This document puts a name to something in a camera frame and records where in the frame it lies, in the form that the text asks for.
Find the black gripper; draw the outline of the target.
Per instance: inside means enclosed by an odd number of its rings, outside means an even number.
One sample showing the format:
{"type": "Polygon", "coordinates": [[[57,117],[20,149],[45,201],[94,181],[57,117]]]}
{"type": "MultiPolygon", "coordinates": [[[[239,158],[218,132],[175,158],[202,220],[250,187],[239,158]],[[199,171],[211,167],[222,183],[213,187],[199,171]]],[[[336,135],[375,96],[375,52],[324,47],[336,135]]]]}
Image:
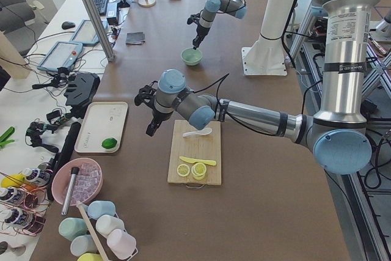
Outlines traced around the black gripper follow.
{"type": "Polygon", "coordinates": [[[157,103],[157,89],[153,87],[155,83],[157,83],[157,81],[152,81],[150,84],[140,88],[138,94],[134,98],[134,104],[136,106],[140,106],[144,103],[152,110],[153,118],[146,130],[146,134],[149,136],[154,136],[161,123],[170,119],[174,111],[171,107],[161,106],[157,103]]]}
{"type": "Polygon", "coordinates": [[[208,35],[211,28],[211,13],[210,12],[200,12],[197,14],[191,15],[187,24],[195,23],[197,25],[196,37],[192,41],[192,47],[196,50],[204,38],[208,35]]]}

